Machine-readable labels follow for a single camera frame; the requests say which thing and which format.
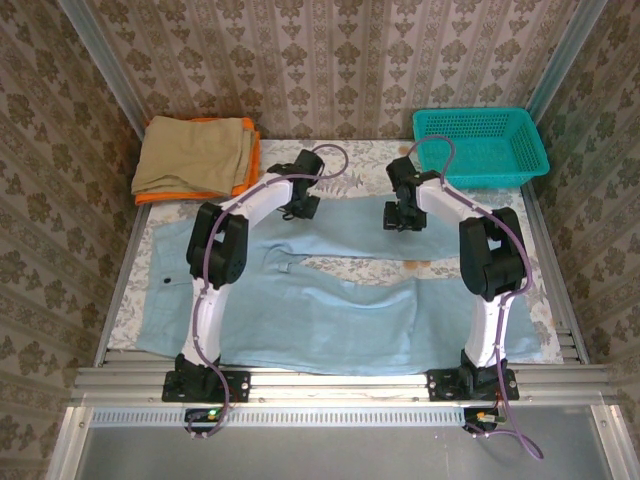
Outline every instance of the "metal bracket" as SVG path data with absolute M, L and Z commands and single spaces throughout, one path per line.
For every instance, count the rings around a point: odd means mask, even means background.
M 432 402 L 450 402 L 452 400 L 496 400 L 498 391 L 497 381 L 487 384 L 484 388 L 469 389 L 465 387 L 466 378 L 460 368 L 444 368 L 427 371 L 427 389 L 429 400 Z M 519 400 L 516 374 L 513 370 L 506 370 L 505 387 L 509 400 Z
M 251 390 L 251 373 L 223 371 L 229 385 L 231 403 L 247 403 Z M 167 372 L 162 389 L 162 401 L 167 403 L 223 403 L 224 387 L 218 375 L 204 365 L 194 365 L 180 354 L 175 370 Z

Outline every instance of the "wall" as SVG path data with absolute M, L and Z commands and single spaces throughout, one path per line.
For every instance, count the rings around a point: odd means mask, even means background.
M 576 0 L 90 0 L 148 121 L 408 138 L 420 108 L 525 106 Z
M 139 142 L 54 1 L 4 0 L 0 25 L 0 477 L 40 478 L 111 300 Z
M 640 2 L 609 2 L 539 125 L 536 189 L 591 360 L 640 452 Z

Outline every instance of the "plastic basket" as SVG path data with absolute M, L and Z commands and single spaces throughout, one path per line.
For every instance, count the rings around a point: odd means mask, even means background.
M 420 110 L 413 133 L 440 134 L 456 145 L 447 180 L 456 188 L 519 187 L 549 171 L 547 154 L 529 113 L 522 108 Z M 418 146 L 422 168 L 441 171 L 449 145 L 433 140 Z

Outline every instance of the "table surface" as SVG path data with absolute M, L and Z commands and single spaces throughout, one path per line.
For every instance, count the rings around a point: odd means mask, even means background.
M 302 148 L 311 149 L 327 143 L 313 140 L 263 140 L 261 170 L 275 163 L 293 162 Z M 338 178 L 319 182 L 314 194 L 321 198 L 352 198 L 392 194 L 385 167 L 394 158 L 405 155 L 410 141 L 335 141 L 346 149 L 350 164 Z M 335 149 L 318 152 L 325 161 L 327 173 L 338 170 L 344 162 Z M 468 190 L 466 193 L 479 203 L 490 207 L 511 207 L 520 220 L 525 247 L 533 267 L 533 288 L 526 294 L 536 332 L 542 347 L 542 356 L 526 360 L 530 363 L 562 363 L 562 354 L 555 322 L 546 297 L 537 253 L 531 236 L 524 200 L 519 189 Z M 136 350 L 135 344 L 143 321 L 144 301 L 148 288 L 151 239 L 153 229 L 179 220 L 195 217 L 201 202 L 165 202 L 153 205 L 142 234 L 135 260 L 129 272 L 122 303 L 111 331 L 108 348 Z M 409 277 L 452 278 L 460 276 L 459 258 L 432 262 L 393 261 L 362 258 L 310 257 L 304 265 L 317 268 L 344 280 L 369 285 L 391 285 Z

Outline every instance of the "folded towel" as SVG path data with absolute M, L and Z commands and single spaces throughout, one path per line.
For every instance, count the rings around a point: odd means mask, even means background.
M 189 122 L 208 123 L 214 120 L 214 123 L 217 123 L 218 121 L 225 119 L 196 118 Z M 242 155 L 234 174 L 234 185 L 231 189 L 231 196 L 240 195 L 245 192 L 247 189 L 255 185 L 259 178 L 260 134 L 255 131 L 255 127 L 251 119 L 245 117 L 241 120 L 243 129 L 241 136 Z M 149 186 L 149 188 L 138 188 L 135 198 L 136 205 L 167 200 L 204 200 L 228 195 L 219 191 L 203 189 L 197 185 L 187 183 L 183 179 L 175 176 L 166 176 L 162 179 L 147 182 L 146 186 Z
M 194 188 L 230 195 L 243 132 L 240 118 L 195 123 L 155 117 L 145 132 L 132 193 L 177 177 Z

